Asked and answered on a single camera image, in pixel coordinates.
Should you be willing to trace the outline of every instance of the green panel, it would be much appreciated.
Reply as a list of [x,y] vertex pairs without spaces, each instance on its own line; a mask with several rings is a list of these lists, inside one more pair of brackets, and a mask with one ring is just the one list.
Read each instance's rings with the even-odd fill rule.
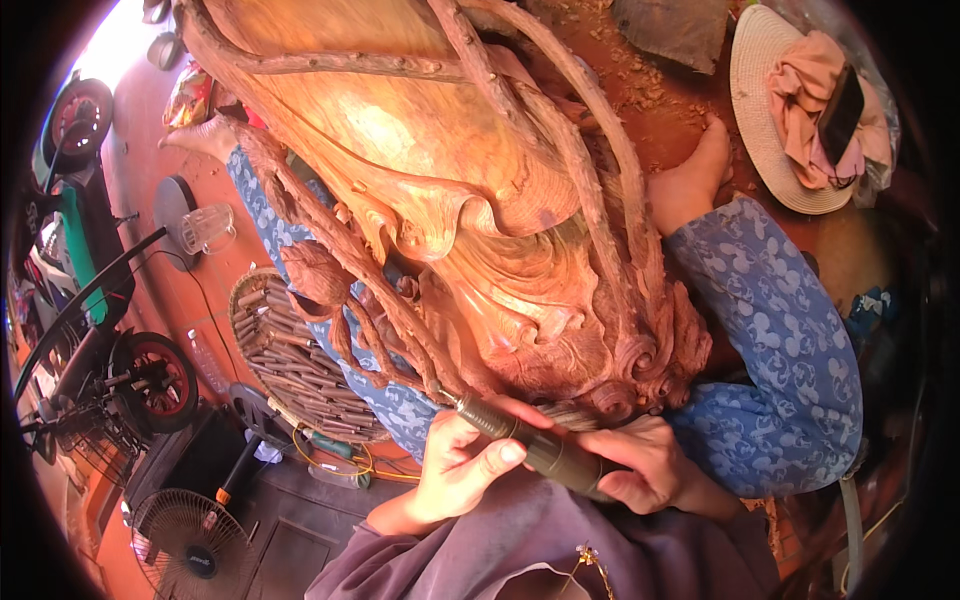
[[[61,202],[58,212],[63,216],[63,236],[66,238],[66,249],[70,252],[70,261],[77,276],[77,283],[83,289],[87,283],[97,276],[97,269],[93,266],[90,248],[86,244],[84,226],[77,208],[77,192],[72,187],[63,188],[60,195]],[[104,291],[97,288],[84,302],[84,308],[90,313],[90,320],[100,324],[107,317],[107,302]]]

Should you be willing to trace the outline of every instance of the blue patterned pants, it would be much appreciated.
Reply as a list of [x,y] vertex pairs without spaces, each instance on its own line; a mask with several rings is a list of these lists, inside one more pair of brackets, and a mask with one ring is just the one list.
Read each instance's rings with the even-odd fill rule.
[[[277,218],[239,146],[227,168],[267,254],[289,283],[278,249],[313,234]],[[321,182],[307,186],[333,206]],[[746,197],[688,223],[666,244],[720,316],[753,382],[698,383],[683,409],[664,414],[686,455],[741,497],[809,492],[836,481],[860,445],[860,378],[840,316],[797,247]],[[395,274],[386,275],[396,281]],[[362,289],[358,281],[352,291]],[[372,353],[356,344],[356,318],[344,312],[354,355],[364,368],[379,370]],[[309,327],[350,388],[421,461],[439,407],[395,382],[374,388],[333,349],[329,322]]]

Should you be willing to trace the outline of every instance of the smartphone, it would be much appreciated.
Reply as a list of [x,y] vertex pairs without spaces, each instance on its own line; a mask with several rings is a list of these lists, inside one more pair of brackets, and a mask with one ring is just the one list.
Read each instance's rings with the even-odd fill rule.
[[847,151],[856,124],[863,113],[863,89],[856,77],[856,71],[849,63],[844,64],[833,89],[833,95],[827,102],[817,121],[820,143],[830,164],[836,166]]

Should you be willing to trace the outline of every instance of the plastic bottle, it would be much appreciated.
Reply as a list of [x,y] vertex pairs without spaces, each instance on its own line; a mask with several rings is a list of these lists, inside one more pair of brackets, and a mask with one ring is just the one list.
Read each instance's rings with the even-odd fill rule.
[[[322,468],[316,468],[313,465],[307,467],[307,472],[310,473],[310,476],[316,479],[317,481],[322,481],[324,483],[330,483],[335,486],[340,486],[341,488],[347,488],[348,490],[365,490],[370,486],[370,474],[364,473],[362,475],[350,475],[342,468],[338,468],[336,465],[325,464]],[[331,471],[336,471],[338,473],[343,473],[343,475],[331,473]]]
[[193,349],[193,360],[197,363],[197,368],[204,374],[206,383],[210,386],[210,389],[217,394],[226,394],[228,388],[227,379],[224,377],[224,373],[220,371],[220,366],[217,365],[217,360],[213,357],[213,353],[210,352],[210,348],[207,348],[204,341],[197,337],[196,329],[187,331],[186,337],[190,338],[190,347]]

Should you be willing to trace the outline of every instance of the rotary tool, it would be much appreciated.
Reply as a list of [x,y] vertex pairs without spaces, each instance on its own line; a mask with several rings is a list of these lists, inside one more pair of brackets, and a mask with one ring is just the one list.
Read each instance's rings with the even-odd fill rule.
[[613,502],[612,498],[597,490],[597,484],[611,471],[631,470],[588,452],[553,431],[538,429],[473,394],[455,396],[436,380],[430,388],[432,392],[449,398],[457,414],[481,433],[493,440],[513,438],[523,444],[527,448],[524,462],[537,473],[591,500]]

